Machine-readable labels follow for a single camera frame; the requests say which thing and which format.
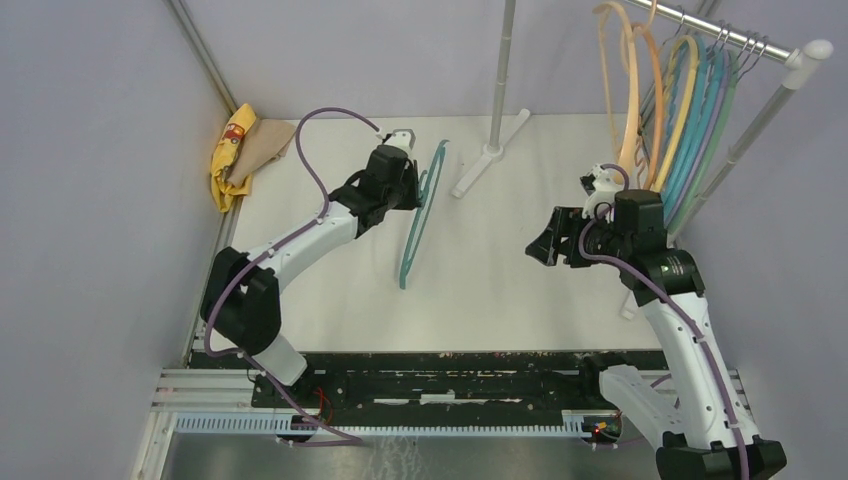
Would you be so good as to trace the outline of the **peach plastic hanger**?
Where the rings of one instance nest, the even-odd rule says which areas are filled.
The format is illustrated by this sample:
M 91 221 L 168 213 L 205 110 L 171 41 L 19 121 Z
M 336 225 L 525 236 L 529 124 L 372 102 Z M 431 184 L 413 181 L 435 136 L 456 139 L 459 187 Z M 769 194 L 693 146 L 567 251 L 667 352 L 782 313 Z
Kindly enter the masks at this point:
M 649 16 L 646 23 L 633 23 L 630 20 L 624 6 L 618 1 L 601 1 L 592 10 L 597 18 L 597 35 L 599 46 L 599 58 L 602 74 L 602 86 L 605 100 L 605 109 L 608 119 L 610 141 L 613 153 L 613 168 L 606 169 L 611 178 L 619 185 L 624 185 L 633 172 L 636 163 L 636 154 L 639 146 L 640 126 L 640 74 L 639 55 L 637 52 L 637 40 L 641 38 L 648 47 L 651 60 L 655 62 L 655 72 L 661 74 L 659 64 L 659 53 L 651 26 L 656 15 L 657 2 L 652 1 L 649 8 Z M 616 16 L 620 22 L 619 30 L 619 52 L 622 69 L 627 79 L 627 108 L 625 110 L 624 129 L 617 129 L 616 120 L 613 115 L 613 98 L 611 92 L 609 62 L 607 55 L 607 23 Z

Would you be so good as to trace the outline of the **yellow wavy hanger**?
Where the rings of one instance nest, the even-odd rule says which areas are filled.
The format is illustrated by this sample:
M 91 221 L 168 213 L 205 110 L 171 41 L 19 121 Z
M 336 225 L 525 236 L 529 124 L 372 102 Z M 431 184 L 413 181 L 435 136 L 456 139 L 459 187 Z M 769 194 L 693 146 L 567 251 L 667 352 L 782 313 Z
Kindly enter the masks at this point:
M 686 135 L 692 130 L 689 124 L 693 124 L 700 115 L 708 70 L 704 41 L 693 34 L 679 37 L 670 51 L 663 77 L 667 90 L 663 99 L 668 103 L 663 112 L 667 116 L 665 126 L 669 132 L 662 138 L 664 157 L 653 183 L 657 192 L 670 192 L 673 179 L 682 166 L 682 157 L 688 150 Z

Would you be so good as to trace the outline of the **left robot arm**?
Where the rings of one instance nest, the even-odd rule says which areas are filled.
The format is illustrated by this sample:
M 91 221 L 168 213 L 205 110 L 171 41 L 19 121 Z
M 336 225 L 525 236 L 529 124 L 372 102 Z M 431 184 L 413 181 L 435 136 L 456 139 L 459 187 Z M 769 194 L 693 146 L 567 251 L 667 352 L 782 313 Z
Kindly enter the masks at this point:
M 205 345 L 226 340 L 223 354 L 241 353 L 255 362 L 277 380 L 276 392 L 288 405 L 307 404 L 315 382 L 305 373 L 305 357 L 282 333 L 281 294 L 322 257 L 382 223 L 388 212 L 420 204 L 411 147 L 377 146 L 366 167 L 332 191 L 314 218 L 252 250 L 226 247 L 217 253 L 201 307 Z

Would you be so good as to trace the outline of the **orange wavy hanger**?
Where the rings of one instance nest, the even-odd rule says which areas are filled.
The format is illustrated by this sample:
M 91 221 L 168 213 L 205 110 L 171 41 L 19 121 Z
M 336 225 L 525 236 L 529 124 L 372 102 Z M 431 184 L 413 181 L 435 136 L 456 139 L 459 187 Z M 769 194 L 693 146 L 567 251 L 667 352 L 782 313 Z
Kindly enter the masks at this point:
M 650 24 L 651 20 L 647 24 L 631 23 L 629 25 L 632 30 L 632 39 L 629 40 L 629 43 L 635 46 L 637 38 L 641 37 L 644 40 L 650 56 L 654 79 L 653 99 L 646 100 L 646 104 L 652 106 L 653 110 L 651 112 L 645 110 L 638 114 L 638 129 L 636 130 L 635 140 L 632 142 L 634 147 L 632 160 L 634 163 L 633 173 L 636 180 L 642 180 L 641 187 L 658 191 L 663 180 L 661 173 L 665 172 L 665 167 L 670 165 L 669 162 L 663 160 L 664 153 L 662 152 L 663 138 L 667 133 L 669 93 L 667 92 L 668 86 L 665 84 L 666 71 L 663 69 L 661 58 L 662 47 L 657 45 Z

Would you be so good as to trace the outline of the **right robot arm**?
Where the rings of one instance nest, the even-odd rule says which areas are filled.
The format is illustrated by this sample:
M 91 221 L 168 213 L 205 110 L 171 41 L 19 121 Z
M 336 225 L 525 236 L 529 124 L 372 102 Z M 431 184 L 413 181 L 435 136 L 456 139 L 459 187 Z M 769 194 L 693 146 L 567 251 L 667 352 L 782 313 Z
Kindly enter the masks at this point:
M 632 365 L 594 370 L 577 382 L 591 408 L 615 405 L 654 450 L 663 479 L 771 479 L 787 465 L 783 445 L 762 437 L 747 413 L 709 317 L 692 255 L 668 243 L 658 193 L 625 190 L 599 209 L 557 206 L 525 249 L 545 266 L 616 268 L 660 342 L 678 405 Z

